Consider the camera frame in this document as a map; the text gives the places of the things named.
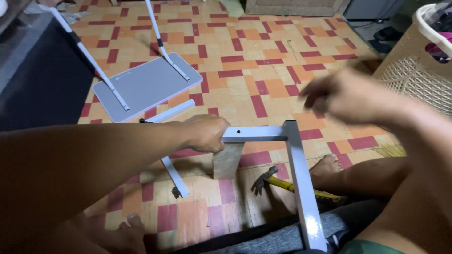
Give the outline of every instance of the laundry basket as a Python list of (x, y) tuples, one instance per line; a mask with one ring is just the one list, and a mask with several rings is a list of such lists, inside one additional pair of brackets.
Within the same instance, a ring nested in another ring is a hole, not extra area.
[(425, 46), (434, 42), (452, 56), (452, 44), (422, 18), (434, 5), (425, 5), (417, 10), (413, 24), (373, 77), (388, 89), (422, 100), (452, 116), (452, 61), (441, 64), (425, 51)]

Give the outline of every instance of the green shorts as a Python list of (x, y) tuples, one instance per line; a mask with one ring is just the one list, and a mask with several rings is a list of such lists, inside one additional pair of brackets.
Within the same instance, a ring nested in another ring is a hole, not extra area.
[(351, 240), (339, 254), (404, 254), (401, 251), (366, 240)]

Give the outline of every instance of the wooden block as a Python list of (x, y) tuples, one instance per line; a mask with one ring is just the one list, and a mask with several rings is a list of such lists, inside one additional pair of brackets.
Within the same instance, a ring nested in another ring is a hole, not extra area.
[(213, 178), (215, 180), (234, 179), (244, 144), (244, 142), (226, 143), (223, 151), (213, 155)]

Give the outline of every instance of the gray fabric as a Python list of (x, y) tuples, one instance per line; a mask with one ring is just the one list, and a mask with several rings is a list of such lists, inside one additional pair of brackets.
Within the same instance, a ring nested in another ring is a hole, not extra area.
[[(351, 230), (358, 234), (375, 220), (384, 207), (385, 204), (380, 201), (366, 200), (322, 213), (320, 219), (325, 238), (343, 230)], [(301, 249), (303, 249), (303, 243), (300, 235), (300, 223), (296, 223), (259, 239), (206, 253), (277, 254)]]

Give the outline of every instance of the hand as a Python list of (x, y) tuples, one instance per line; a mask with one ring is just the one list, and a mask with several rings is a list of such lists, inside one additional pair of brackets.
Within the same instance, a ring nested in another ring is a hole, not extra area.
[(225, 147), (221, 141), (223, 134), (231, 124), (216, 115), (195, 115), (184, 121), (187, 124), (188, 147), (198, 152), (219, 152)]
[(385, 124), (412, 104), (410, 99), (353, 70), (313, 80), (301, 91), (300, 98), (305, 96), (306, 108), (329, 113), (349, 124)]

